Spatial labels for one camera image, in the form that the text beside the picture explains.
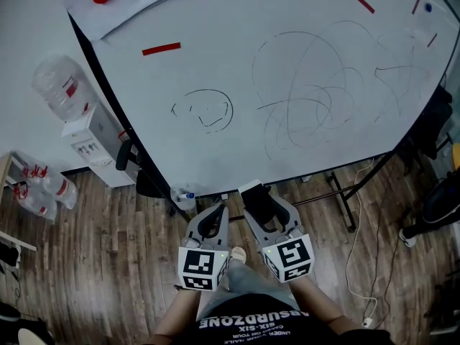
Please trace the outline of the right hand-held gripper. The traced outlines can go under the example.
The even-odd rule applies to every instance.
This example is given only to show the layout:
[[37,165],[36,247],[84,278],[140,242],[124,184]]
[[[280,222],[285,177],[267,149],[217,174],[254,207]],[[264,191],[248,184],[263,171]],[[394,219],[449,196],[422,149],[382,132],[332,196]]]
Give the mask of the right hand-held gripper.
[[244,210],[244,217],[257,240],[263,262],[281,283],[309,275],[315,262],[311,239],[300,225],[296,207],[279,196],[272,196],[276,219],[282,227],[263,224]]

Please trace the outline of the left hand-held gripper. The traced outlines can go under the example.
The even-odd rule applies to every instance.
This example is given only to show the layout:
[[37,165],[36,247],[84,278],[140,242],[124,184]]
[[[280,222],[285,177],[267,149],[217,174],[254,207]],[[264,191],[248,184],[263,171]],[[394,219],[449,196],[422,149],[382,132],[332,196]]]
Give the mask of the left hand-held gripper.
[[185,289],[216,291],[230,260],[229,210],[218,204],[203,210],[188,224],[178,252],[178,277]]

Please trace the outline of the black whiteboard eraser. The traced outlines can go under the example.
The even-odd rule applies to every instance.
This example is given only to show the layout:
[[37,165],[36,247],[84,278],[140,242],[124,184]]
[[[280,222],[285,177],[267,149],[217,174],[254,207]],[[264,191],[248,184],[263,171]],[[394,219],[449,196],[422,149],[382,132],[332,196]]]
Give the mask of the black whiteboard eraser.
[[239,187],[238,191],[245,210],[258,224],[264,226],[271,222],[274,217],[282,225],[289,221],[288,210],[270,195],[270,187],[263,185],[259,180],[253,180]]

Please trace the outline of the person's left forearm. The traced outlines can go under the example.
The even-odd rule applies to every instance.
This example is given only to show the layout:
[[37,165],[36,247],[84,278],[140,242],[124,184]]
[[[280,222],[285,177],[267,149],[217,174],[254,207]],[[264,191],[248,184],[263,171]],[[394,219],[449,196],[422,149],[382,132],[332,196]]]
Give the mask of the person's left forearm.
[[196,322],[200,301],[201,291],[180,289],[147,343],[171,344],[190,324]]

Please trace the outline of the person's right forearm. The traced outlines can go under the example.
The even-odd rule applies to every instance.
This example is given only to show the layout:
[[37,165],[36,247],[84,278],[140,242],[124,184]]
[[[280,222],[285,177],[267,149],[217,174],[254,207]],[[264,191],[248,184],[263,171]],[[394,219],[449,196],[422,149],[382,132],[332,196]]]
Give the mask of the person's right forearm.
[[299,309],[324,322],[336,334],[364,329],[345,316],[340,307],[307,276],[294,279],[288,285]]

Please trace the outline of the white whiteboard on black stand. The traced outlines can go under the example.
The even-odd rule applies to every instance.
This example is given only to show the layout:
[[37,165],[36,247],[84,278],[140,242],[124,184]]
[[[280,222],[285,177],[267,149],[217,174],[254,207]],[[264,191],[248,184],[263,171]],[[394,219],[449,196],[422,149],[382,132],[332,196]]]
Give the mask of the white whiteboard on black stand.
[[414,15],[415,0],[366,1],[373,14],[357,0],[164,0],[100,40],[73,29],[143,158],[209,196],[396,148],[460,51],[460,0]]

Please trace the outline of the person's grey jeans leg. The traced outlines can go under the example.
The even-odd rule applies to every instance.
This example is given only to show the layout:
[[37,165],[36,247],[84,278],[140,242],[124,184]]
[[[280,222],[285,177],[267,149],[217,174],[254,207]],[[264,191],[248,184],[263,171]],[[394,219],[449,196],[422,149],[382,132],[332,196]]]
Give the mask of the person's grey jeans leg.
[[262,294],[271,296],[292,308],[298,310],[292,293],[285,288],[276,286],[265,277],[255,272],[252,268],[239,260],[232,259],[226,271],[228,288],[219,288],[211,297],[201,314],[210,313],[224,302],[248,294]]

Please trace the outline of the person's black printed t-shirt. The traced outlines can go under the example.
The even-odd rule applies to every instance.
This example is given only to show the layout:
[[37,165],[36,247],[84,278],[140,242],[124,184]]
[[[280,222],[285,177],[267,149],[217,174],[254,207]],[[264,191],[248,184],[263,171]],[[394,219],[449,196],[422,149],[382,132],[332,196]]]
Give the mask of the person's black printed t-shirt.
[[226,301],[187,327],[171,345],[394,345],[383,330],[338,335],[307,312],[268,295]]

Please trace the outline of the black office chair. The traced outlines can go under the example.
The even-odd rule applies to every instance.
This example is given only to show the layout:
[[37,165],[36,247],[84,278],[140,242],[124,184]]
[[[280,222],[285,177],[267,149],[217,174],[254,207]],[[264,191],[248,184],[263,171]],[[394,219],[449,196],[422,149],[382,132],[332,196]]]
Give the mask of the black office chair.
[[116,169],[126,171],[129,162],[138,166],[136,192],[148,198],[164,199],[168,216],[174,216],[177,209],[170,197],[170,187],[167,186],[166,180],[152,162],[145,160],[140,152],[134,154],[133,149],[132,140],[126,139],[121,143],[116,158]]

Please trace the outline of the white water dispenser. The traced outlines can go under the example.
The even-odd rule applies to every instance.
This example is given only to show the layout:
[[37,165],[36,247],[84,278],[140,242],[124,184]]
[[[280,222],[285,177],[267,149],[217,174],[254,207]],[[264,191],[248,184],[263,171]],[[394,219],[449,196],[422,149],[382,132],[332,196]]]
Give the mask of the white water dispenser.
[[94,106],[77,121],[66,123],[61,137],[109,187],[136,183],[138,167],[133,162],[125,170],[116,169],[121,140],[102,105]]

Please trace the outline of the black rounded device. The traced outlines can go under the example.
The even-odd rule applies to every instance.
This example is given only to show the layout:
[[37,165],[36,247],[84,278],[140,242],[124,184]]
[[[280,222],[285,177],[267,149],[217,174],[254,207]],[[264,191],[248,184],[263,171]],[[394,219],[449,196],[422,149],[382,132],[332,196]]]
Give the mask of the black rounded device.
[[460,179],[446,178],[437,185],[423,203],[422,217],[428,224],[446,219],[460,207]]

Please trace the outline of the large clear water bottle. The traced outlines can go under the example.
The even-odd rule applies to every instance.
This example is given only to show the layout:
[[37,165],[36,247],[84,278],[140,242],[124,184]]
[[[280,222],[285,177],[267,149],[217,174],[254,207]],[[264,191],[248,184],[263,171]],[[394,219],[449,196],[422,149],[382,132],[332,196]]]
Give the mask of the large clear water bottle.
[[99,102],[81,66],[67,55],[49,55],[35,69],[33,89],[64,122],[83,117]]

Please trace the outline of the light wooden side table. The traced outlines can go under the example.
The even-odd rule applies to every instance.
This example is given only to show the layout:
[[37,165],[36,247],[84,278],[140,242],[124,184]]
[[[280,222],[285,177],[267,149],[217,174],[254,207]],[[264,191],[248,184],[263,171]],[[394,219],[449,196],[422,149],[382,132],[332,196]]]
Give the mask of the light wooden side table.
[[[6,185],[6,177],[7,177],[8,173],[9,173],[9,168],[11,166],[11,163],[12,163],[12,154],[11,153],[5,154],[4,156],[0,157],[0,201],[1,201],[2,196],[3,196],[4,186]],[[37,251],[36,246],[28,244],[28,243],[26,243],[24,241],[18,240],[16,238],[4,233],[1,230],[0,230],[0,238],[6,240],[8,242],[11,242],[12,244],[14,244],[14,245],[16,245],[18,247],[25,248],[25,249],[28,249],[28,250],[33,251],[33,252]]]

